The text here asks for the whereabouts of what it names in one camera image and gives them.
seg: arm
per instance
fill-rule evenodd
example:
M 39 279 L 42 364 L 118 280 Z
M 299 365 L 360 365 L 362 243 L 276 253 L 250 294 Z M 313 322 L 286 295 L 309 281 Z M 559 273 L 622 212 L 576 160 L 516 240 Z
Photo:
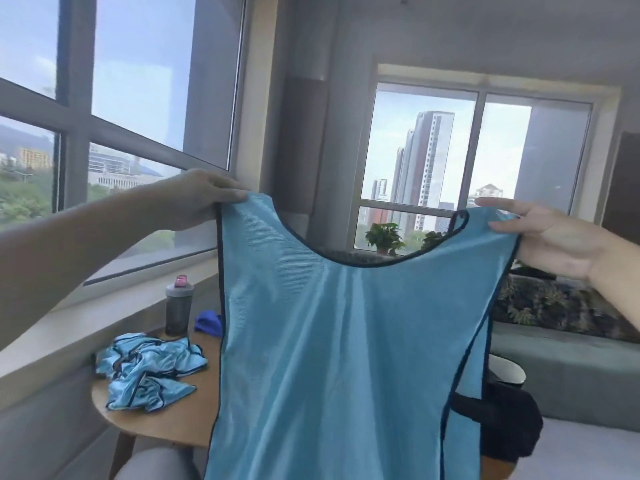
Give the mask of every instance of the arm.
M 537 204 L 502 198 L 476 202 L 520 216 L 491 223 L 497 232 L 522 234 L 518 259 L 548 273 L 588 281 L 640 330 L 640 247 Z
M 233 180 L 192 170 L 0 234 L 0 350 L 144 237 L 210 220 L 217 201 L 243 200 L 233 188 Z

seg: yellow building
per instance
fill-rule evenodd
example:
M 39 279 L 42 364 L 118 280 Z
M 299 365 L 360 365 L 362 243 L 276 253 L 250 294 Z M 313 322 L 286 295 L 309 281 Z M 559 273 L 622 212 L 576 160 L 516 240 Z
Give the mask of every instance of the yellow building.
M 31 148 L 20 148 L 18 164 L 24 168 L 46 169 L 53 167 L 53 160 L 48 153 Z

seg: gray bottle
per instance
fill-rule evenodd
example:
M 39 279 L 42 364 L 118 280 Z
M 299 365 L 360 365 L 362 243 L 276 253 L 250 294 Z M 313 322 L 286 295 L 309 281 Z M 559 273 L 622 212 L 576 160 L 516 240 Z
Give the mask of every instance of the gray bottle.
M 193 298 L 193 285 L 181 274 L 166 288 L 166 323 L 164 332 L 169 337 L 185 337 L 189 332 L 189 313 Z

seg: window pane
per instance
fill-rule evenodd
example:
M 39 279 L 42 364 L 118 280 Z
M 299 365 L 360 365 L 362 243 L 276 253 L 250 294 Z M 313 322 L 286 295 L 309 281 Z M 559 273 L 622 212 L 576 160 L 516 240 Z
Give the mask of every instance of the window pane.
M 457 205 L 475 106 L 475 93 L 379 84 L 362 198 Z
M 356 228 L 356 239 L 353 247 L 355 249 L 375 251 L 375 247 L 368 245 L 365 233 L 374 223 L 386 224 L 394 222 L 398 224 L 398 234 L 400 234 L 400 238 L 404 242 L 404 248 L 396 251 L 397 254 L 411 254 L 421 249 L 426 233 L 432 231 L 446 232 L 449 228 L 450 220 L 448 217 L 425 216 L 408 212 L 361 207 L 358 212 L 358 227 Z
M 227 168 L 243 0 L 98 0 L 94 115 Z
M 89 152 L 88 201 L 99 200 L 140 185 L 153 184 L 163 178 L 178 175 L 181 171 L 179 168 L 92 143 Z M 213 222 L 183 232 L 159 230 L 124 252 L 91 279 L 214 247 L 216 227 Z
M 590 113 L 590 104 L 488 95 L 468 206 L 501 196 L 568 212 Z
M 59 1 L 0 3 L 0 77 L 54 98 Z
M 0 231 L 53 209 L 56 134 L 0 116 Z

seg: blue cloth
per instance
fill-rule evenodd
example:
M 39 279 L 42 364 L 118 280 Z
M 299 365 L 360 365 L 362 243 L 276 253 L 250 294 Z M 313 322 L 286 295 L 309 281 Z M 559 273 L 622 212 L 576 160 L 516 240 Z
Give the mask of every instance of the blue cloth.
M 222 323 L 220 323 L 218 314 L 213 310 L 205 310 L 198 315 L 193 329 L 207 333 L 212 337 L 222 337 Z
M 107 409 L 155 411 L 195 391 L 195 386 L 175 379 L 206 366 L 202 349 L 187 338 L 126 333 L 96 355 L 95 371 L 110 380 Z
M 437 247 L 334 262 L 281 224 L 267 196 L 223 205 L 225 336 L 206 480 L 480 478 L 487 311 L 511 266 L 507 218 L 475 208 Z

